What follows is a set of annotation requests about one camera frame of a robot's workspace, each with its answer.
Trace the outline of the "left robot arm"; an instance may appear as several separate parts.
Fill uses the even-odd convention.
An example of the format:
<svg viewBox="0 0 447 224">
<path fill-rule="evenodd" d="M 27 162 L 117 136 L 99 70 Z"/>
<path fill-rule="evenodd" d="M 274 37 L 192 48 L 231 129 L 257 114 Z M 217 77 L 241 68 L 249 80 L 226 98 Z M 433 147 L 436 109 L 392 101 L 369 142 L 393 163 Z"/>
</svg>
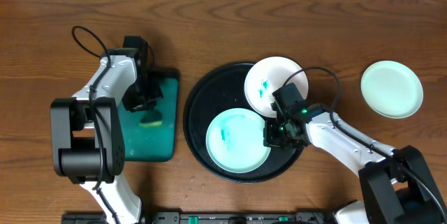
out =
<svg viewBox="0 0 447 224">
<path fill-rule="evenodd" d="M 162 93 L 149 78 L 148 45 L 106 50 L 90 81 L 70 98 L 50 106 L 54 171 L 89 191 L 100 204 L 104 223 L 143 223 L 141 199 L 122 170 L 125 143 L 119 105 L 137 116 L 141 128 L 160 126 L 155 108 Z"/>
</svg>

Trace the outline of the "green yellow scrub sponge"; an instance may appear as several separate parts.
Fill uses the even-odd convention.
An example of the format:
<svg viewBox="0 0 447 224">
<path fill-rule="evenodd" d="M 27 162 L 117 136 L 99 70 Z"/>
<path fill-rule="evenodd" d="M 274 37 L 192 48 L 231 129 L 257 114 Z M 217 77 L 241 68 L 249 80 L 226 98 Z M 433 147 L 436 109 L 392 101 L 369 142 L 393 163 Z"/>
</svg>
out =
<svg viewBox="0 0 447 224">
<path fill-rule="evenodd" d="M 140 126 L 142 127 L 157 127 L 163 122 L 162 113 L 159 110 L 152 109 L 146 111 L 143 118 L 140 120 Z"/>
</svg>

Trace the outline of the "mint plate bottom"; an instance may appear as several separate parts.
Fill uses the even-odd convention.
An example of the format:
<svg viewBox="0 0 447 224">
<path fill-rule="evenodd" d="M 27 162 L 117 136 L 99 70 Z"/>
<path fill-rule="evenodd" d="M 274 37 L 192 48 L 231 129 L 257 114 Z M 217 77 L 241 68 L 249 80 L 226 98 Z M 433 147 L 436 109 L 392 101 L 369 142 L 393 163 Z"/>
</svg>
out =
<svg viewBox="0 0 447 224">
<path fill-rule="evenodd" d="M 265 120 L 257 113 L 233 108 L 218 114 L 209 124 L 205 145 L 221 169 L 247 173 L 268 159 L 271 148 L 263 144 Z"/>
</svg>

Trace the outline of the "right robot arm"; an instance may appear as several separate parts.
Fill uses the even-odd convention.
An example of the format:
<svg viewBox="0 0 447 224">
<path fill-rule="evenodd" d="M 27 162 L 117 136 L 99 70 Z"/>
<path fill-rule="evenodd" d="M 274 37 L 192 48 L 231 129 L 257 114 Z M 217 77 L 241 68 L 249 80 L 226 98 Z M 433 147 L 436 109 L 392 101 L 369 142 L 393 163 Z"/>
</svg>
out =
<svg viewBox="0 0 447 224">
<path fill-rule="evenodd" d="M 335 157 L 360 180 L 363 199 L 333 214 L 335 223 L 445 223 L 446 205 L 422 153 L 373 140 L 322 105 L 272 104 L 264 144 L 309 144 Z"/>
</svg>

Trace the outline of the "mint plate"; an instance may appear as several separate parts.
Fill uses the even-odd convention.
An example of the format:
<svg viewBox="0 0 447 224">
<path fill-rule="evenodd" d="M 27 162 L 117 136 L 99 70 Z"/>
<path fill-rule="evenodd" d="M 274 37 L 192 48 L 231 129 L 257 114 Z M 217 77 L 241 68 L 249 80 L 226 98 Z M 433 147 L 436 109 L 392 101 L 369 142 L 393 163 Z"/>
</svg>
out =
<svg viewBox="0 0 447 224">
<path fill-rule="evenodd" d="M 396 61 L 378 61 L 367 67 L 360 79 L 360 90 L 370 108 L 392 119 L 410 117 L 423 103 L 418 76 Z"/>
<path fill-rule="evenodd" d="M 247 173 L 268 159 L 271 148 L 263 144 L 265 120 L 257 113 L 233 108 L 218 114 L 209 124 L 205 145 L 221 169 Z"/>
</svg>

